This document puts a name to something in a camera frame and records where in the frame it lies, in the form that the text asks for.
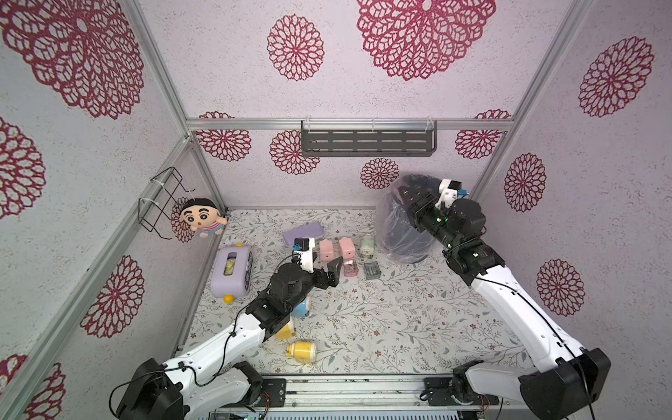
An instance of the pink box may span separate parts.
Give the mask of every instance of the pink box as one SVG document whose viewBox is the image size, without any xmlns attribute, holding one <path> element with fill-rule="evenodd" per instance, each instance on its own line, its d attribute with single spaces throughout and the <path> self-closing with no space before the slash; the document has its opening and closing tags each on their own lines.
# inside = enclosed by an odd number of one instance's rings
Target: pink box
<svg viewBox="0 0 672 420">
<path fill-rule="evenodd" d="M 328 263 L 335 257 L 333 242 L 328 239 L 320 241 L 320 262 Z"/>
<path fill-rule="evenodd" d="M 341 256 L 344 260 L 355 259 L 357 256 L 355 253 L 355 244 L 352 243 L 352 239 L 343 238 L 338 241 L 339 247 L 341 247 Z"/>
</svg>

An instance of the cartoon doll face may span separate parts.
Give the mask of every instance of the cartoon doll face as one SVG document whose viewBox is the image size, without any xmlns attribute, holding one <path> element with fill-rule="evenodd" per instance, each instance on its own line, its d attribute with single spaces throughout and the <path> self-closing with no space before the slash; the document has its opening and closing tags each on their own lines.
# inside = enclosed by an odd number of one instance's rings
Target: cartoon doll face
<svg viewBox="0 0 672 420">
<path fill-rule="evenodd" d="M 206 227 L 217 221 L 219 210 L 209 206 L 191 206 L 182 210 L 180 219 L 187 222 L 190 226 Z"/>
<path fill-rule="evenodd" d="M 207 198 L 192 198 L 182 207 L 179 214 L 181 222 L 186 222 L 192 231 L 204 229 L 216 223 L 226 224 L 214 203 Z"/>
</svg>

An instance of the floral tablecloth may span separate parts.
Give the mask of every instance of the floral tablecloth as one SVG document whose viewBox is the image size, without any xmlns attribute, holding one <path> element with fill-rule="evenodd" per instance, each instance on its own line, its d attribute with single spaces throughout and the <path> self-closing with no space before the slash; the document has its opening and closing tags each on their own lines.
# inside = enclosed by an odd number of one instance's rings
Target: floral tablecloth
<svg viewBox="0 0 672 420">
<path fill-rule="evenodd" d="M 283 232 L 309 222 L 320 222 L 328 239 L 359 238 L 373 233 L 374 211 L 233 211 L 221 246 L 244 243 L 253 247 L 250 295 L 225 304 L 210 294 L 208 281 L 185 349 L 231 324 L 236 312 L 266 287 L 280 259 L 289 255 Z M 518 338 L 448 269 L 438 247 L 414 265 L 397 265 L 380 249 L 374 260 L 382 272 L 379 280 L 365 280 L 359 260 L 358 277 L 341 275 L 338 287 L 311 292 L 313 308 L 308 318 L 296 320 L 296 338 L 271 338 L 241 359 L 262 374 L 440 374 L 474 358 L 531 365 Z M 317 362 L 304 365 L 287 358 L 286 347 L 294 341 L 316 343 Z"/>
</svg>

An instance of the yellow bottle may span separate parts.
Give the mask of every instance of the yellow bottle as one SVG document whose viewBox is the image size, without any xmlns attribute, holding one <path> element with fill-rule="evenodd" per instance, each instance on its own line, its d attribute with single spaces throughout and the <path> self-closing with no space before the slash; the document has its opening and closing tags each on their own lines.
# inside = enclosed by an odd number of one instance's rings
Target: yellow bottle
<svg viewBox="0 0 672 420">
<path fill-rule="evenodd" d="M 314 363 L 317 360 L 317 345 L 305 341 L 297 341 L 287 347 L 288 358 L 296 358 L 299 362 Z"/>
<path fill-rule="evenodd" d="M 294 320 L 292 317 L 290 317 L 290 322 L 288 322 L 287 325 L 282 327 L 282 329 L 276 333 L 276 338 L 279 340 L 287 340 L 294 336 L 295 331 L 296 329 L 294 328 Z"/>
</svg>

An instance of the pink flower pattern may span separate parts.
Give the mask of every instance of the pink flower pattern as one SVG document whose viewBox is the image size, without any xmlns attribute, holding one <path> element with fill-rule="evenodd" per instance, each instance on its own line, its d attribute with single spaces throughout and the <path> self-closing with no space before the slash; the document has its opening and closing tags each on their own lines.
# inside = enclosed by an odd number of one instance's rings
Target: pink flower pattern
<svg viewBox="0 0 672 420">
<path fill-rule="evenodd" d="M 44 170 L 33 140 L 0 118 L 0 219 L 32 207 L 46 185 Z"/>
<path fill-rule="evenodd" d="M 541 200 L 546 188 L 546 168 L 536 155 L 518 156 L 504 179 L 504 195 L 517 212 L 532 209 Z"/>
<path fill-rule="evenodd" d="M 377 158 L 368 161 L 360 172 L 362 183 L 373 190 L 388 187 L 399 176 L 399 166 L 392 159 Z"/>
<path fill-rule="evenodd" d="M 390 77 L 426 79 L 463 58 L 495 0 L 357 0 L 364 50 Z"/>
<path fill-rule="evenodd" d="M 178 198 L 173 205 L 173 211 L 170 213 L 170 224 L 173 227 L 173 233 L 180 242 L 189 242 L 194 238 L 194 232 L 189 228 L 186 222 L 179 220 L 179 215 L 182 212 L 182 207 L 189 199 L 186 197 Z"/>
<path fill-rule="evenodd" d="M 537 291 L 550 310 L 564 317 L 581 309 L 585 296 L 581 276 L 561 259 L 552 259 L 541 266 L 537 273 Z"/>
<path fill-rule="evenodd" d="M 601 118 L 625 107 L 646 85 L 653 58 L 651 45 L 636 36 L 601 52 L 583 76 L 579 92 L 583 112 Z"/>
<path fill-rule="evenodd" d="M 283 16 L 266 39 L 273 67 L 287 79 L 306 80 L 320 69 L 325 56 L 324 42 L 315 25 L 305 17 Z"/>
<path fill-rule="evenodd" d="M 276 167 L 294 175 L 308 173 L 320 163 L 320 158 L 305 157 L 301 153 L 301 133 L 296 130 L 283 131 L 273 137 L 270 154 Z"/>
<path fill-rule="evenodd" d="M 0 395 L 5 391 L 16 371 L 26 361 L 26 357 L 25 355 L 13 354 L 0 362 Z"/>
<path fill-rule="evenodd" d="M 233 118 L 224 112 L 206 112 L 199 118 Z M 239 161 L 250 153 L 252 144 L 247 130 L 199 130 L 196 132 L 203 150 L 223 161 Z"/>
<path fill-rule="evenodd" d="M 144 64 L 116 0 L 3 0 L 0 27 L 69 106 L 116 120 L 140 102 Z"/>
<path fill-rule="evenodd" d="M 476 118 L 510 118 L 511 114 L 503 110 L 487 110 Z M 498 130 L 462 130 L 455 140 L 455 149 L 458 154 L 469 159 L 480 159 L 489 156 L 502 132 Z"/>
<path fill-rule="evenodd" d="M 65 375 L 60 363 L 51 367 L 51 372 L 40 385 L 24 412 L 22 420 L 53 420 L 61 412 L 61 403 L 65 396 Z"/>
<path fill-rule="evenodd" d="M 79 325 L 87 335 L 111 338 L 138 314 L 144 278 L 138 262 L 124 255 Z"/>
</svg>

